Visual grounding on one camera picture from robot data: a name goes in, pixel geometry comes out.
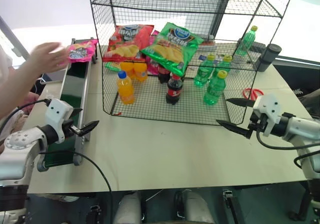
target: black cable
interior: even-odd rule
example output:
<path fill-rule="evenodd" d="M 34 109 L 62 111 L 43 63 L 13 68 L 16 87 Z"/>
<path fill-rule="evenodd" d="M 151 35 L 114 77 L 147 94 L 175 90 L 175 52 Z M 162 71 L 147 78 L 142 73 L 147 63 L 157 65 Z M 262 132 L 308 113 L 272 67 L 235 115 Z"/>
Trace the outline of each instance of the black cable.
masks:
<path fill-rule="evenodd" d="M 63 153 L 63 152 L 67 152 L 67 153 L 73 153 L 79 156 L 82 156 L 84 159 L 86 159 L 87 161 L 89 161 L 92 165 L 95 166 L 95 168 L 97 168 L 97 170 L 100 172 L 100 174 L 102 175 L 104 181 L 106 182 L 108 189 L 109 189 L 109 195 L 110 195 L 110 224 L 113 224 L 113 217 L 112 217 L 112 213 L 113 213 L 113 209 L 114 209 L 114 204 L 113 204 L 113 194 L 112 194 L 112 190 L 111 190 L 111 186 L 108 182 L 108 179 L 106 178 L 106 176 L 104 175 L 104 173 L 102 172 L 102 170 L 100 169 L 100 167 L 93 161 L 91 160 L 89 157 L 86 157 L 85 155 L 75 152 L 75 151 L 70 151 L 70 150 L 57 150 L 57 151 L 50 151 L 50 152 L 40 152 L 39 154 L 56 154 L 56 153 Z"/>
<path fill-rule="evenodd" d="M 293 146 L 293 147 L 283 147 L 283 146 L 271 146 L 271 145 L 267 145 L 265 144 L 261 138 L 260 138 L 260 131 L 257 131 L 256 132 L 257 134 L 257 139 L 259 141 L 259 143 L 261 145 L 263 145 L 264 147 L 266 148 L 269 148 L 269 149 L 273 149 L 273 150 L 300 150 L 300 149 L 306 149 L 306 148 L 309 148 L 309 147 L 314 147 L 314 146 L 320 146 L 320 143 L 315 143 L 315 144 L 310 144 L 310 145 L 303 145 L 303 146 Z"/>
<path fill-rule="evenodd" d="M 8 115 L 8 117 L 5 119 L 5 121 L 3 122 L 2 126 L 0 127 L 0 135 L 1 135 L 2 131 L 3 131 L 4 128 L 5 128 L 5 125 L 6 125 L 6 124 L 8 123 L 8 121 L 10 120 L 10 118 L 13 117 L 13 115 L 16 114 L 19 110 L 22 110 L 24 107 L 27 107 L 27 106 L 29 106 L 29 105 L 33 105 L 33 104 L 40 103 L 40 102 L 45 102 L 45 103 L 47 104 L 49 101 L 50 101 L 50 100 L 48 100 L 48 99 L 36 100 L 36 101 L 32 101 L 32 102 L 30 102 L 30 103 L 27 103 L 27 104 L 25 104 L 25 105 L 22 105 L 22 106 L 16 108 L 15 110 L 13 110 L 13 111 L 11 112 L 11 114 Z"/>
<path fill-rule="evenodd" d="M 300 155 L 300 156 L 296 157 L 293 160 L 294 164 L 301 169 L 301 165 L 298 164 L 298 160 L 306 158 L 306 157 L 309 157 L 309 156 L 312 156 L 312 155 L 317 155 L 317 154 L 320 154 L 320 150 L 317 150 L 317 151 L 314 151 L 314 152 L 310 152 L 308 154 Z"/>

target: wire mesh rack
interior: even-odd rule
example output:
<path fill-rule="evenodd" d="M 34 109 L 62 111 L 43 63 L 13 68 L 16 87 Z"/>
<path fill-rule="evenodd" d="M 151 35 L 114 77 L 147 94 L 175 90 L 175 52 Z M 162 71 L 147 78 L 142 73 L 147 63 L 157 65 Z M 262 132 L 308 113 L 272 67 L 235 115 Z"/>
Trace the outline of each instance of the wire mesh rack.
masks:
<path fill-rule="evenodd" d="M 173 22 L 195 34 L 215 36 L 223 15 L 247 15 L 251 16 L 251 21 L 243 30 L 245 34 L 255 16 L 279 18 L 280 24 L 289 1 L 90 0 L 102 56 L 116 25 L 153 24 L 160 31 L 167 22 Z M 212 52 L 216 56 L 234 55 L 237 44 L 239 42 L 234 40 L 215 40 L 214 49 L 200 46 L 188 65 L 181 99 L 175 105 L 166 103 L 167 86 L 160 84 L 157 76 L 153 75 L 149 75 L 143 83 L 133 81 L 135 102 L 124 105 L 118 97 L 117 73 L 105 68 L 103 64 L 103 109 L 108 114 L 122 117 L 208 125 L 218 125 L 216 119 L 220 119 L 240 124 L 244 119 L 245 108 L 235 106 L 226 99 L 241 98 L 242 90 L 253 86 L 257 72 L 253 63 L 260 56 L 260 50 L 251 48 L 241 61 L 231 63 L 223 96 L 213 107 L 204 104 L 206 86 L 199 89 L 193 84 L 193 78 L 202 62 L 199 60 L 200 55 L 207 56 Z"/>

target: white table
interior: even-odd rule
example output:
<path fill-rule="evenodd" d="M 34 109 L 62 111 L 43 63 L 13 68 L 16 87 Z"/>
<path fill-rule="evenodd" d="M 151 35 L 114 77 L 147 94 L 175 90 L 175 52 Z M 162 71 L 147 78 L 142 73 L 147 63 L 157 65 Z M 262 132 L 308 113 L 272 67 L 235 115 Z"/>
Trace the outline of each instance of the white table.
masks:
<path fill-rule="evenodd" d="M 101 64 L 91 69 L 87 122 L 100 120 L 85 144 L 85 152 L 108 178 L 112 190 L 253 185 L 303 180 L 293 164 L 296 151 L 270 150 L 219 126 L 195 125 L 109 116 L 102 110 Z M 59 98 L 61 83 L 48 84 L 47 93 Z M 258 73 L 255 88 L 274 93 L 283 112 L 310 118 L 273 66 Z M 25 128 L 44 124 L 44 104 L 37 104 Z M 241 127 L 246 128 L 249 109 Z M 290 146 L 271 136 L 270 145 Z M 86 160 L 33 172 L 29 193 L 107 191 L 98 171 Z"/>

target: orange juice bottle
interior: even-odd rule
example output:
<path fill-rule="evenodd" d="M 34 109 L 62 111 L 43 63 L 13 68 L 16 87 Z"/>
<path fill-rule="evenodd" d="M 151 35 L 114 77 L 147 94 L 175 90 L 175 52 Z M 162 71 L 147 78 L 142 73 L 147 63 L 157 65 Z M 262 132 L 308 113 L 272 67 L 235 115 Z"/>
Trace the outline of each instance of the orange juice bottle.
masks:
<path fill-rule="evenodd" d="M 135 70 L 136 79 L 140 82 L 143 82 L 148 78 L 146 63 L 135 63 L 133 69 Z"/>
<path fill-rule="evenodd" d="M 120 67 L 123 71 L 126 72 L 126 75 L 130 77 L 130 79 L 135 78 L 134 64 L 133 62 L 120 62 Z"/>
<path fill-rule="evenodd" d="M 134 87 L 132 86 L 132 81 L 125 71 L 118 72 L 118 79 L 116 85 L 118 86 L 118 93 L 123 102 L 123 104 L 133 104 L 135 101 L 134 97 Z"/>

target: green soda bottle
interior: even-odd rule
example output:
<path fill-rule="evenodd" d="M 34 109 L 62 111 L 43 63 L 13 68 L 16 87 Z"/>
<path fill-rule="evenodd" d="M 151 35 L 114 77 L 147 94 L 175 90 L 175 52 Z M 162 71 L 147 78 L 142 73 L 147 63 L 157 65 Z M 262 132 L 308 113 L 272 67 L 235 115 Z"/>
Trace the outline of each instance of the green soda bottle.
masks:
<path fill-rule="evenodd" d="M 257 26 L 252 26 L 251 30 L 248 33 L 246 33 L 246 35 L 243 38 L 243 41 L 241 41 L 238 49 L 235 52 L 236 55 L 245 56 L 247 54 L 247 52 L 249 51 L 256 39 L 255 33 L 257 29 Z"/>
<path fill-rule="evenodd" d="M 195 78 L 193 79 L 194 85 L 202 87 L 208 81 L 212 71 L 214 70 L 214 59 L 215 55 L 209 54 L 206 60 L 202 61 Z"/>
<path fill-rule="evenodd" d="M 227 75 L 227 71 L 220 70 L 216 77 L 211 79 L 203 99 L 206 104 L 214 105 L 218 102 L 220 95 L 222 95 L 226 87 L 225 78 Z"/>
<path fill-rule="evenodd" d="M 224 60 L 222 60 L 220 63 L 218 63 L 217 67 L 214 69 L 214 73 L 212 74 L 212 78 L 213 79 L 214 77 L 217 76 L 217 73 L 220 71 L 220 70 L 224 70 L 226 71 L 227 75 L 230 71 L 230 62 L 232 61 L 232 56 L 231 55 L 225 55 Z"/>

